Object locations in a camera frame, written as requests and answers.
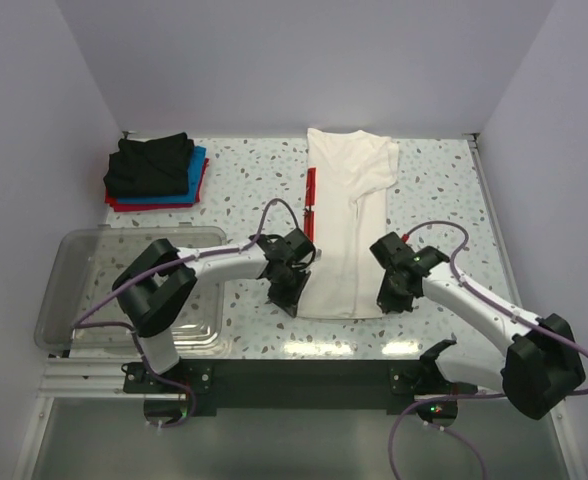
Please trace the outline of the white printed t-shirt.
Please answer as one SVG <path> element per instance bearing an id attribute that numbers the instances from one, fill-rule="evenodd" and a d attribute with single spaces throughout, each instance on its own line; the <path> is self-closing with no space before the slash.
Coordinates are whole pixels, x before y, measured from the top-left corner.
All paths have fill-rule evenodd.
<path id="1" fill-rule="evenodd" d="M 375 319 L 384 270 L 370 247 L 387 234 L 387 192 L 398 180 L 399 145 L 389 137 L 307 131 L 312 242 L 297 315 L 307 319 Z"/>

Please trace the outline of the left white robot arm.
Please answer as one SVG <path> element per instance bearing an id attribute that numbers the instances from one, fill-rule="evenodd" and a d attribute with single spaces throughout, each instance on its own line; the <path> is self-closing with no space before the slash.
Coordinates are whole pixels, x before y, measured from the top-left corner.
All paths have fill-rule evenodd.
<path id="1" fill-rule="evenodd" d="M 317 249 L 303 230 L 256 234 L 245 243 L 204 249 L 152 242 L 113 283 L 121 310 L 134 327 L 151 370 L 166 376 L 180 355 L 171 327 L 194 291 L 235 280 L 266 280 L 268 301 L 297 314 Z"/>

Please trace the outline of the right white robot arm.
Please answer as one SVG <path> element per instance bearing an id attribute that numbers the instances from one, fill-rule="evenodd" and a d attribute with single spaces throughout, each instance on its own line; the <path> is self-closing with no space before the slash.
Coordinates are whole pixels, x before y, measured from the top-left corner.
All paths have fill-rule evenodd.
<path id="1" fill-rule="evenodd" d="M 377 240 L 370 251 L 384 271 L 377 297 L 383 313 L 410 312 L 414 300 L 427 298 L 473 327 L 501 356 L 484 362 L 472 354 L 463 359 L 428 354 L 444 380 L 502 393 L 534 420 L 585 381 L 572 329 L 562 317 L 542 318 L 518 308 L 456 272 L 454 260 L 438 249 L 415 251 L 396 233 Z"/>

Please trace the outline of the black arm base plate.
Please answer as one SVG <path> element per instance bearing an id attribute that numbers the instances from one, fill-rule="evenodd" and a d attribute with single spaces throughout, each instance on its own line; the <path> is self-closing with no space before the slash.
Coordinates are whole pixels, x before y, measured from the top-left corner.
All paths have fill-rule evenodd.
<path id="1" fill-rule="evenodd" d="M 222 409 L 383 410 L 399 414 L 425 395 L 474 394 L 421 360 L 182 359 L 154 378 L 142 362 L 121 366 L 123 392 L 143 395 L 147 419 L 214 416 Z"/>

